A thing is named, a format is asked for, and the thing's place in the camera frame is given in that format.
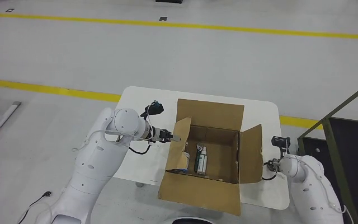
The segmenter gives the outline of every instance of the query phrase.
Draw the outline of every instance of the bottle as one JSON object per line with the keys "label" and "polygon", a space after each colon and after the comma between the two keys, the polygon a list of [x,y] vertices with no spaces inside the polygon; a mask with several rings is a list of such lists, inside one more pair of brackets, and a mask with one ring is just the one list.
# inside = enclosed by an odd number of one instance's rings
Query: bottle
{"label": "bottle", "polygon": [[206,164],[208,163],[208,156],[206,155],[206,147],[204,146],[199,156],[199,164],[197,166],[197,174],[205,175]]}

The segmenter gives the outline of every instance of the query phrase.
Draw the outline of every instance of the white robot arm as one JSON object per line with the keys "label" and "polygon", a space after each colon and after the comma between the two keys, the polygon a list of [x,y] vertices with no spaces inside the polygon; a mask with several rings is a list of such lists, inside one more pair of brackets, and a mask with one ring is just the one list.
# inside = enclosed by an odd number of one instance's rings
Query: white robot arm
{"label": "white robot arm", "polygon": [[[149,113],[159,114],[162,111],[162,105],[156,101],[141,115],[144,118],[133,109],[103,109],[80,148],[65,191],[51,206],[51,211],[42,215],[39,223],[90,224],[96,200],[121,166],[131,141],[180,141],[169,131],[155,128],[146,121]],[[105,134],[119,137],[116,142],[110,142]]]}
{"label": "white robot arm", "polygon": [[281,159],[273,159],[267,165],[271,171],[281,172],[291,179],[290,192],[302,221],[343,224],[342,214],[346,208],[341,211],[336,193],[324,175],[323,165],[312,156],[285,154],[289,141],[290,138],[272,138],[272,144],[280,147]]}

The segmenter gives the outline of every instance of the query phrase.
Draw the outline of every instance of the yellow stripe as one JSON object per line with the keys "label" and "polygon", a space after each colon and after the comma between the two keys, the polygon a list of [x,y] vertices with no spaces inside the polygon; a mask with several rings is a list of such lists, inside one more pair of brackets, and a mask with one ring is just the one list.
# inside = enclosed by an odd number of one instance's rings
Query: yellow stripe
{"label": "yellow stripe", "polygon": [[[295,126],[295,127],[301,127],[301,128],[310,128],[315,123],[317,123],[317,120],[311,120],[306,118],[294,118],[292,116],[280,116],[280,124],[281,125],[288,125],[288,126]],[[316,129],[323,129],[323,126],[320,125]]]}
{"label": "yellow stripe", "polygon": [[[4,81],[4,80],[0,80],[0,87],[14,88],[16,90],[26,90],[32,92],[42,92],[44,94],[57,94],[63,96],[73,96],[73,97],[80,97],[85,99],[92,99],[92,100],[103,100],[109,102],[118,102],[121,98],[121,95],[116,95],[116,94],[104,94],[101,92],[72,90],[69,88],[42,86],[42,85],[27,84],[21,82],[11,82],[11,81]],[[310,128],[316,122],[317,120],[294,118],[291,116],[280,116],[281,125]]]}
{"label": "yellow stripe", "polygon": [[80,97],[85,99],[103,100],[103,101],[110,101],[110,102],[118,102],[119,99],[121,98],[120,95],[115,95],[115,94],[105,94],[101,92],[91,92],[91,91],[83,91],[83,90],[71,90],[69,88],[42,86],[42,85],[27,84],[27,83],[20,83],[20,82],[10,82],[4,80],[0,80],[0,87],[14,88],[17,90],[27,90],[32,92],[42,92],[44,94],[74,96],[74,97]]}
{"label": "yellow stripe", "polygon": [[179,28],[207,29],[207,30],[225,30],[225,31],[235,31],[235,32],[255,32],[260,34],[313,36],[313,37],[322,37],[322,38],[358,39],[358,34],[347,34],[347,33],[336,33],[336,32],[305,32],[305,31],[295,31],[295,30],[275,30],[275,29],[261,29],[261,28],[252,28],[252,27],[236,27],[236,26],[220,26],[220,25],[204,25],[204,24],[183,24],[177,22],[110,20],[105,18],[22,15],[22,14],[11,14],[11,13],[6,13],[6,14],[0,13],[0,17],[26,18],[26,19],[36,19],[36,20],[71,21],[71,22],[96,22],[96,23],[104,23],[104,24],[124,24],[124,25],[139,25],[139,26],[161,26],[161,27],[165,26],[165,27],[179,27]]}

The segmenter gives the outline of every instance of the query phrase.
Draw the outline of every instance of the table leg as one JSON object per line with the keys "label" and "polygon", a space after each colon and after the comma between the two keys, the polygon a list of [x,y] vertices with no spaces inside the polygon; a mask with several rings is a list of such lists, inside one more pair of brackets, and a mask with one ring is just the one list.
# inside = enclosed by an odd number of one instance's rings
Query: table leg
{"label": "table leg", "polygon": [[143,183],[139,183],[139,182],[135,182],[135,185],[136,185],[138,188],[141,188],[141,187],[143,187],[143,186],[144,186],[144,184],[143,184]]}

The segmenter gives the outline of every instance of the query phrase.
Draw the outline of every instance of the cardboard box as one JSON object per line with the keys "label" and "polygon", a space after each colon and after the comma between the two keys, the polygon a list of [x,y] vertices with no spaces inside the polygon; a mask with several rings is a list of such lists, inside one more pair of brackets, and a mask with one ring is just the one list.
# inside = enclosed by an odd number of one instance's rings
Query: cardboard box
{"label": "cardboard box", "polygon": [[[239,216],[239,183],[257,183],[262,176],[261,125],[240,132],[244,106],[178,99],[174,134],[158,198]],[[183,154],[190,154],[188,172]],[[194,172],[196,144],[206,146],[206,175]]]}

